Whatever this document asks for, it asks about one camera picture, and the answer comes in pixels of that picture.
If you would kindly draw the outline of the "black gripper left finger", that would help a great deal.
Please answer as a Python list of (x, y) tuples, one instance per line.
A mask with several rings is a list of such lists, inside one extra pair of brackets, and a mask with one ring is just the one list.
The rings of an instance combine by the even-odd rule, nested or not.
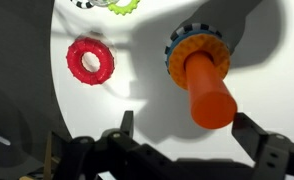
[(121, 122), (120, 130), (128, 135), (133, 136), (134, 132), (134, 113), (132, 111), (125, 111)]

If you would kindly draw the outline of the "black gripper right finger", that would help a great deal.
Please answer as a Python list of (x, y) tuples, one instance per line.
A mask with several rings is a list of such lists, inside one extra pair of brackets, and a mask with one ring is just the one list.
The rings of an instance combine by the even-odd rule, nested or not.
[(232, 135), (253, 161), (258, 160), (263, 144), (268, 139), (268, 133), (245, 113), (235, 115)]

